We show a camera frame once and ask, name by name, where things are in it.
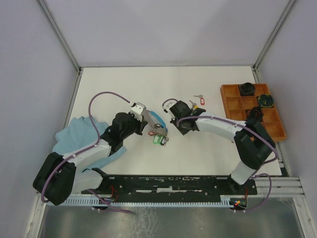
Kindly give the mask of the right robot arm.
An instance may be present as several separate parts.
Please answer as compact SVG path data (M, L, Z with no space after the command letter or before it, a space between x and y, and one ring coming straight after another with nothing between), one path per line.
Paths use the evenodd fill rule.
M240 162L228 177L227 188L238 194L245 182L260 168L278 158L276 145L257 119L233 120L217 117L205 109L189 107L183 101L162 105L171 117L170 123L185 135L189 131L209 132L230 140L236 145Z

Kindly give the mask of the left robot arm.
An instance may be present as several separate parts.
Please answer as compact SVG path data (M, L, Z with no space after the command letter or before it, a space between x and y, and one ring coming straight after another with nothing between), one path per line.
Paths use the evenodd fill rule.
M132 112L117 113L112 124L88 147L65 155L57 152L48 154L33 181L33 188L41 194L41 201L60 205L73 192L87 189L94 189L98 193L107 192L109 180L104 178L104 173L98 172L97 168L88 172L85 169L119 151L123 141L130 135L142 135L150 118L148 111L139 115Z

